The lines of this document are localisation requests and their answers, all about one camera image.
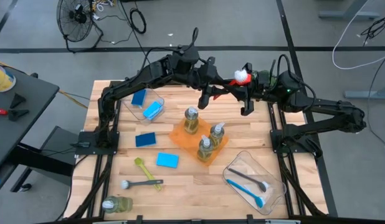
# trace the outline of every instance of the wooden table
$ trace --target wooden table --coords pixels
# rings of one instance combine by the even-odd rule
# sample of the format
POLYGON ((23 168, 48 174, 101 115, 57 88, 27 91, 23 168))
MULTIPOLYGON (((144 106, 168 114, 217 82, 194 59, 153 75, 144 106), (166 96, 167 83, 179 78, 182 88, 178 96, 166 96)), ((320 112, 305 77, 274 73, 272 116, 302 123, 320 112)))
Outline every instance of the wooden table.
MULTIPOLYGON (((97 100, 109 83, 110 81, 94 83, 84 127, 86 131, 93 131, 98 124, 97 100)), ((119 150, 113 159, 108 195, 131 197, 133 210, 129 213, 106 214, 106 220, 135 220, 137 215, 143 215, 145 220, 241 219, 246 218, 247 214, 252 214, 254 218, 288 217, 285 199, 281 199, 270 215, 263 216, 226 185, 222 177, 226 165, 240 151, 245 150, 280 180, 277 157, 272 152, 270 142, 271 124, 265 102, 255 102, 255 111, 249 116, 241 116, 241 105, 232 95, 224 95, 216 101, 211 100, 206 109, 199 111, 200 117, 208 123, 226 122, 225 131, 230 137, 212 165, 204 167, 173 144, 168 137, 173 127, 183 119, 185 109, 197 105, 201 92, 185 86, 166 86, 155 91, 165 100, 165 112, 149 126, 140 124, 124 105, 121 106, 118 125, 119 150), (135 136, 153 131, 156 133, 157 145, 136 148, 135 136), (156 166, 156 156, 159 152, 178 154, 178 168, 156 166), (164 180, 162 191, 158 192, 153 186, 121 189, 122 180, 147 180, 142 170, 134 163, 136 157, 144 160, 145 166, 154 177, 164 180)), ((302 113, 286 113, 285 117, 288 123, 304 123, 302 113)), ((278 127, 281 127, 278 114, 276 118, 278 127)), ((308 153, 294 156, 302 189, 316 206, 326 213, 323 189, 313 156, 308 153)), ((88 156, 75 169, 72 195, 65 217, 73 214, 90 191, 96 158, 88 156)), ((294 211, 297 213, 295 192, 291 187, 290 189, 294 211)), ((96 198, 95 215, 98 215, 100 192, 96 198)))

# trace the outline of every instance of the black desk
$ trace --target black desk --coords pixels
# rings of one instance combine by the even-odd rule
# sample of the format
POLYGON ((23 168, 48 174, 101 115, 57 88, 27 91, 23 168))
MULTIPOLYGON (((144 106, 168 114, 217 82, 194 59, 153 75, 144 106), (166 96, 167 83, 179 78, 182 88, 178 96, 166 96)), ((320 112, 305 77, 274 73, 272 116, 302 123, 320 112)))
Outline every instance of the black desk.
MULTIPOLYGON (((13 122, 0 115, 0 188, 7 181, 18 164, 44 169, 56 174, 70 175, 72 166, 57 159, 45 157, 40 149, 20 143, 28 130, 54 99, 59 87, 17 70, 6 68, 16 79, 16 85, 9 91, 0 93, 0 108, 8 110, 14 94, 26 99, 14 110, 29 110, 29 113, 13 122)), ((30 173, 28 168, 22 179, 30 173)))

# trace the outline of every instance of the blue handle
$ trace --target blue handle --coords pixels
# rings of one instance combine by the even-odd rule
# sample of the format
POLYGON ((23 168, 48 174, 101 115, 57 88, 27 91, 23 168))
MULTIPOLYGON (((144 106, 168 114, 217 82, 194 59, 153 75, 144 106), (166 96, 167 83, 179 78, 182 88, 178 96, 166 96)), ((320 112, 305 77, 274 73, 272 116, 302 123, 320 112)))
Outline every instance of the blue handle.
POLYGON ((247 189, 241 187, 241 185, 235 183, 234 181, 232 181, 232 180, 230 180, 230 179, 227 179, 226 181, 227 181, 227 183, 233 185, 234 187, 237 187, 238 189, 242 190, 243 192, 249 194, 250 196, 252 196, 252 197, 254 197, 254 198, 257 197, 257 196, 254 195, 252 192, 250 192, 249 190, 247 190, 247 189))

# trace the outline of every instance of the black fan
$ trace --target black fan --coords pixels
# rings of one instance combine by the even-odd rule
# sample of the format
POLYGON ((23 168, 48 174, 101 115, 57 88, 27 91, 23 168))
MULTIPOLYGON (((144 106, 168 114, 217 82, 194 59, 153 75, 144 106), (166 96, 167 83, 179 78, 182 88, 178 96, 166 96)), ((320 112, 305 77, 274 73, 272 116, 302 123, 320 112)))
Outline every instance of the black fan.
POLYGON ((86 38, 92 26, 95 26, 101 34, 99 35, 96 43, 89 49, 79 50, 83 52, 93 49, 97 46, 103 31, 93 21, 92 12, 92 0, 59 0, 57 6, 57 24, 61 31, 67 45, 67 49, 70 52, 76 53, 74 50, 70 50, 68 46, 68 40, 71 42, 79 42, 86 38))

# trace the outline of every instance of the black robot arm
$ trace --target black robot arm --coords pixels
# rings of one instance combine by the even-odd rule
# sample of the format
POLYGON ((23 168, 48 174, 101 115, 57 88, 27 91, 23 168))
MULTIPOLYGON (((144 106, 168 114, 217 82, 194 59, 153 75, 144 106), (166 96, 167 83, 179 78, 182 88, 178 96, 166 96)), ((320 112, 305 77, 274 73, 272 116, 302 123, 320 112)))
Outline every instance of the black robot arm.
POLYGON ((199 109, 204 109, 208 105, 211 96, 231 93, 237 101, 244 102, 244 107, 241 108, 243 116, 253 112, 254 100, 277 103, 284 112, 312 110, 316 113, 333 115, 330 119, 301 126, 287 124, 282 131, 284 144, 293 144, 307 134, 332 130, 356 133, 366 127, 363 121, 364 112, 351 103, 305 96, 301 90, 306 84, 289 69, 273 77, 265 70, 261 72, 252 70, 252 64, 246 63, 243 69, 252 75, 251 81, 243 85, 232 85, 232 79, 224 80, 218 74, 214 66, 214 57, 209 57, 207 60, 199 57, 197 48, 194 46, 196 36, 197 28, 194 30, 190 45, 180 45, 176 50, 168 49, 173 52, 171 55, 143 67, 136 76, 104 89, 98 100, 99 124, 95 131, 98 132, 95 135, 97 147, 106 148, 112 145, 109 123, 114 118, 117 100, 144 88, 155 89, 170 82, 201 90, 202 95, 198 100, 199 109), (199 68, 194 67, 199 61, 202 62, 199 68))

